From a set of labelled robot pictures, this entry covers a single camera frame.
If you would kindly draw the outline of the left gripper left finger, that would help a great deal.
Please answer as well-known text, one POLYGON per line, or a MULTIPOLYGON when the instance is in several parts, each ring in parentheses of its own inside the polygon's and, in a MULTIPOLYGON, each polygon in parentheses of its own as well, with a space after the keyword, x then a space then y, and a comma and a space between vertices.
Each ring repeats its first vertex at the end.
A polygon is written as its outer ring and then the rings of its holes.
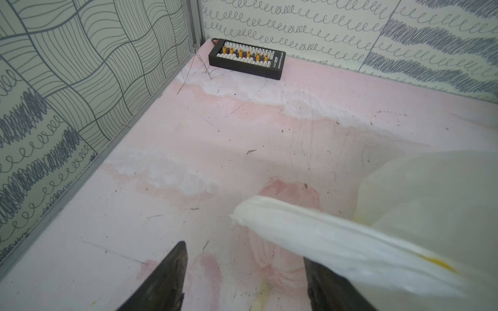
POLYGON ((180 311, 187 266, 186 243, 180 241, 118 311, 180 311))

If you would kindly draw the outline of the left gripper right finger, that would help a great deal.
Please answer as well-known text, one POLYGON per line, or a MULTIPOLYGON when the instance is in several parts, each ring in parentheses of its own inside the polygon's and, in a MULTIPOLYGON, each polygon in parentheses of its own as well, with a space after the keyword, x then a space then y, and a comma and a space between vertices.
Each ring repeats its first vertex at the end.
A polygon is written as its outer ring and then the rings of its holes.
POLYGON ((349 280, 325 266, 303 259, 312 311, 376 311, 349 280))

